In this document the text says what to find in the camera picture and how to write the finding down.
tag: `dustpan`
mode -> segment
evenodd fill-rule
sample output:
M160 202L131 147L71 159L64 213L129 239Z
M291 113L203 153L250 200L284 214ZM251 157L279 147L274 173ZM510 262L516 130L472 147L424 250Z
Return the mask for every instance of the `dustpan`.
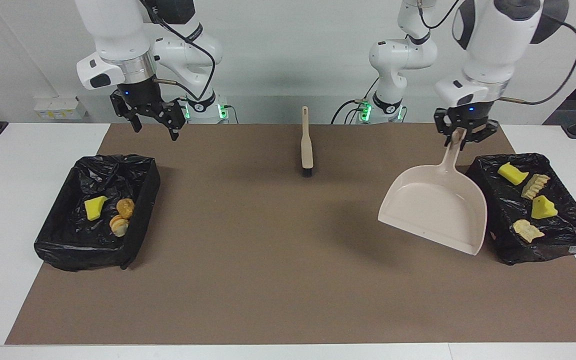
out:
M439 165L398 176L379 209L379 221L444 246L477 255L486 234L486 198L455 164L466 130L457 129Z

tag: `white table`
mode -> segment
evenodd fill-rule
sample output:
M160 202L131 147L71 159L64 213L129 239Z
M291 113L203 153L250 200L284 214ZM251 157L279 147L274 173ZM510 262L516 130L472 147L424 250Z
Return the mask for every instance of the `white table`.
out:
M576 360L576 343L3 346L42 264L32 243L72 164L96 154L108 128L11 123L0 136L0 359ZM506 125L503 130L517 153L550 158L576 199L576 140L558 127Z

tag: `dustpan handle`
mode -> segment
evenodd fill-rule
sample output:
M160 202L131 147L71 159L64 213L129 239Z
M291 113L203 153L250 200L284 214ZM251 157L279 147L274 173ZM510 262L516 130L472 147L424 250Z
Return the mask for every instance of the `dustpan handle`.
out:
M453 133L450 139L450 144L446 148L446 153L443 155L443 161L439 165L442 171L455 170L455 164L457 164L457 158L459 153L462 151L462 141L466 137L466 129L458 127Z

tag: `brown paper surface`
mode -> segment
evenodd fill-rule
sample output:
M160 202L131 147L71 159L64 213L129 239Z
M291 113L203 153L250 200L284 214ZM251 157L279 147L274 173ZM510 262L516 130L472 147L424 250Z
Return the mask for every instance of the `brown paper surface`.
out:
M576 342L576 259L506 266L377 221L406 169L441 162L432 124L112 125L99 152L156 158L161 187L137 260L46 264L7 344ZM512 153L503 133L469 144Z

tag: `black trash bag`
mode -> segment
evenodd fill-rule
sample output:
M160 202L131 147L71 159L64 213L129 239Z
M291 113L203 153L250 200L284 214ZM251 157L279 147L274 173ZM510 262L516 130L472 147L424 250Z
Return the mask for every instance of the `black trash bag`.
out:
M518 186L498 174L499 167L510 162L524 173L526 180ZM546 219L531 217L532 200L522 198L524 185L534 174L550 177L539 196L555 203L558 215ZM557 176L551 163L539 153L479 156L466 175L481 188L486 197L487 230L493 234L496 255L506 265L525 262L547 262L562 256L576 255L576 201ZM518 220L527 220L537 227L543 237L531 244L513 229Z
M160 175L155 160L139 155L82 157L70 170L34 243L44 262L66 271L121 266L137 257L155 198ZM87 219L86 200L106 196L101 217ZM117 202L130 198L135 209L128 231L116 237L110 219L118 215Z

